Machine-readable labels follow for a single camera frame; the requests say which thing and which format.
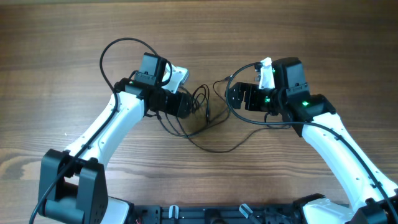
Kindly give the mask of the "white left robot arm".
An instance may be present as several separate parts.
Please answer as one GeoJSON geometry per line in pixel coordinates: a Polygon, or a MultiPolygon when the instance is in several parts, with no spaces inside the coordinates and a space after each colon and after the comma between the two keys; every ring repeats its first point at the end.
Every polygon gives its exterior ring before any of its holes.
{"type": "Polygon", "coordinates": [[[140,69],[117,82],[93,124],[63,151],[41,160],[39,198],[33,215],[63,223],[137,223],[134,204],[110,197],[105,170],[126,134],[148,111],[178,118],[189,112],[189,95],[177,89],[189,71],[145,53],[140,69]]]}

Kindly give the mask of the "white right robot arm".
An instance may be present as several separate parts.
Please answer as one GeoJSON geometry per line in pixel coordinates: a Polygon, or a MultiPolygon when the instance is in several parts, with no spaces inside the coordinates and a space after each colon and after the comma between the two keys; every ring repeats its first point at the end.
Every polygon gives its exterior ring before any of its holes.
{"type": "Polygon", "coordinates": [[[386,177],[362,151],[345,128],[335,107],[321,94],[310,93],[304,69],[297,57],[265,58],[251,64],[257,83],[233,83],[225,91],[232,114],[241,106],[247,111],[281,115],[281,122],[258,122],[241,115],[247,123],[269,129],[292,127],[311,145],[338,179],[349,207],[331,202],[322,194],[296,200],[292,217],[298,223],[397,223],[397,184],[386,177]]]}

